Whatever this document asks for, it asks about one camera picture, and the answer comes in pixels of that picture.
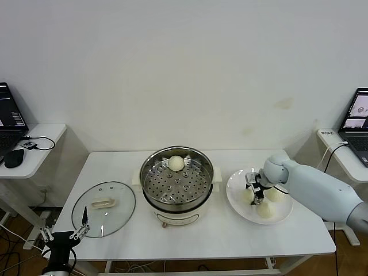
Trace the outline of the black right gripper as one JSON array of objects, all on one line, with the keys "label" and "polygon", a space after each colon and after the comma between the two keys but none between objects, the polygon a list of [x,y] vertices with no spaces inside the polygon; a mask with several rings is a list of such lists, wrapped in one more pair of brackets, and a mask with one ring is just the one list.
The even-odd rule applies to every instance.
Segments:
[{"label": "black right gripper", "polygon": [[259,205],[264,199],[263,190],[270,189],[270,183],[266,178],[263,169],[260,169],[258,173],[246,173],[246,189],[255,189],[252,191],[251,205]]}]

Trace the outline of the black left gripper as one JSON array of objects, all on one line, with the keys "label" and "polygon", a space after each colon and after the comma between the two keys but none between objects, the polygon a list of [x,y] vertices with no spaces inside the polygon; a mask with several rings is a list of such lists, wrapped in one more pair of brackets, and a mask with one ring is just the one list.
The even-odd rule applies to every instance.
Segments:
[{"label": "black left gripper", "polygon": [[41,227],[40,233],[51,250],[49,264],[67,264],[71,250],[76,247],[90,230],[87,207],[84,207],[81,226],[73,231],[52,233],[49,226]]}]

